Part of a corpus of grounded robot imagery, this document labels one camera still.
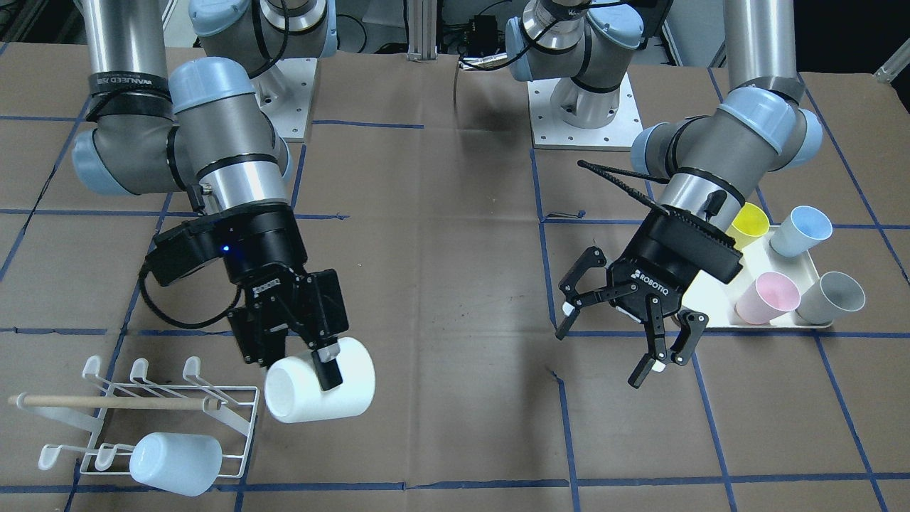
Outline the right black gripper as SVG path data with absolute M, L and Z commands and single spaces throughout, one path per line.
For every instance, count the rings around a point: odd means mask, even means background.
M 247 206 L 224 219 L 224 263 L 246 302 L 228 320 L 247 363 L 272 366 L 286 355 L 289 331 L 313 351 L 322 391 L 343 383 L 341 347 L 328 347 L 350 327 L 337 272 L 307 272 L 296 218 L 287 206 Z

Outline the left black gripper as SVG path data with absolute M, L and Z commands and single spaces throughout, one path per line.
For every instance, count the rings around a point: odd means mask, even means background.
M 628 377 L 639 389 L 650 373 L 663 372 L 667 363 L 685 366 L 695 352 L 707 315 L 683 310 L 680 303 L 699 271 L 651 239 L 645 223 L 617 260 L 609 262 L 600 247 L 588 247 L 558 284 L 564 304 L 555 337 L 565 340 L 581 310 L 596 304 L 633 317 L 643 324 L 648 343 Z

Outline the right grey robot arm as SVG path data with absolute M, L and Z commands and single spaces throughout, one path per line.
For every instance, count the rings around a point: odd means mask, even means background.
M 253 79 L 283 56 L 331 54 L 328 1 L 192 1 L 207 55 L 168 71 L 156 1 L 82 1 L 93 72 L 95 128 L 75 140 L 77 177 L 91 191 L 140 196 L 183 191 L 196 214 L 164 231 L 139 271 L 147 307 L 168 324 L 230 321 L 247 363 L 272 367 L 295 331 L 324 391 L 343 382 L 339 334 L 348 318 L 337 272 L 308 260 L 286 180 L 289 147 L 257 100 Z M 160 286 L 223 260 L 236 295 L 212 320 L 186 323 L 153 302 Z

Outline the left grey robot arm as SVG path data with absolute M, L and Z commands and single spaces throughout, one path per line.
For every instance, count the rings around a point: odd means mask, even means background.
M 621 79 L 644 36 L 637 1 L 530 1 L 507 22 L 505 50 L 519 81 L 557 79 L 552 107 L 579 129 L 614 118 Z M 760 180 L 800 166 L 821 145 L 815 114 L 800 107 L 793 2 L 727 1 L 730 91 L 712 114 L 647 127 L 631 146 L 630 171 L 579 160 L 647 207 L 620 256 L 588 247 L 559 283 L 562 339 L 582 309 L 611 307 L 643 325 L 647 349 L 628 383 L 666 364 L 684 366 L 706 328 L 683 308 L 697 275 L 731 282 L 742 252 L 726 233 Z

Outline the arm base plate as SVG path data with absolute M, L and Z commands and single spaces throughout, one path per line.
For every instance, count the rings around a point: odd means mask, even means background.
M 318 58 L 279 61 L 253 79 L 260 109 L 286 142 L 308 139 Z
M 628 151 L 641 133 L 628 75 L 606 94 L 582 90 L 569 78 L 530 81 L 527 87 L 537 149 Z

